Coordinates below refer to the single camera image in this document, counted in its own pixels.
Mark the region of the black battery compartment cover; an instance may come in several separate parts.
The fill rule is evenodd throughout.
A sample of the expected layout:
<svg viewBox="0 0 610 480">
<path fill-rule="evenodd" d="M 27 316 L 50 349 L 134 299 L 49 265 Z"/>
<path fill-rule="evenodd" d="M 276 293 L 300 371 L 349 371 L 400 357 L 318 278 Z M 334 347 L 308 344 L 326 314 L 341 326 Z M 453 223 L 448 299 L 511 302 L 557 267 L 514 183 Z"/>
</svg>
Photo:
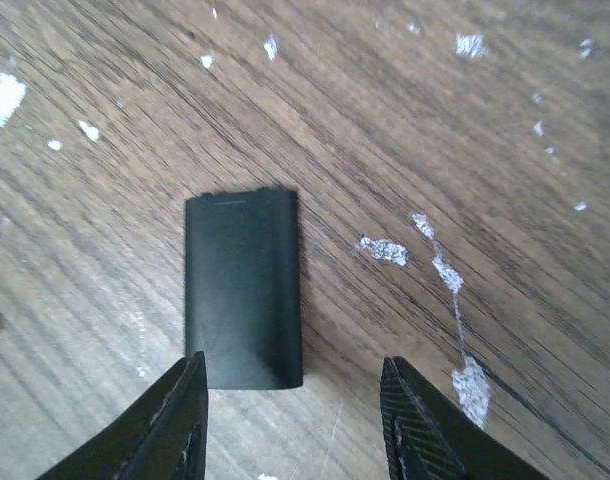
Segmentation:
<svg viewBox="0 0 610 480">
<path fill-rule="evenodd" d="M 185 350 L 211 389 L 303 384 L 298 196 L 282 188 L 185 204 Z"/>
</svg>

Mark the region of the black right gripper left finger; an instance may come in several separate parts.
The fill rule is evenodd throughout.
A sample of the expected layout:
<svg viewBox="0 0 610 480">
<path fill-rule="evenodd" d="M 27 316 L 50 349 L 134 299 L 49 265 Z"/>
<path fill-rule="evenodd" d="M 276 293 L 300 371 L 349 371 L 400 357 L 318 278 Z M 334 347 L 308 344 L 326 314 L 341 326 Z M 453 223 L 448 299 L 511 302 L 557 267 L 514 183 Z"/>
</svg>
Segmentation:
<svg viewBox="0 0 610 480">
<path fill-rule="evenodd" d="M 202 352 L 178 360 L 43 479 L 203 479 L 208 388 Z"/>
</svg>

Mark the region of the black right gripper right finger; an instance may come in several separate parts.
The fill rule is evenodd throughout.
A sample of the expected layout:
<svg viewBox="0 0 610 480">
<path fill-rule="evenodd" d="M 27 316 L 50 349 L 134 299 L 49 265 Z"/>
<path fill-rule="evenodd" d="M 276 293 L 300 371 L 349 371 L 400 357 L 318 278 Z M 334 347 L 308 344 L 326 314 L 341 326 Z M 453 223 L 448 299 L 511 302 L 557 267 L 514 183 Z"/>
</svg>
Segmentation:
<svg viewBox="0 0 610 480">
<path fill-rule="evenodd" d="M 400 356 L 383 361 L 380 411 L 393 480 L 546 477 L 476 426 Z"/>
</svg>

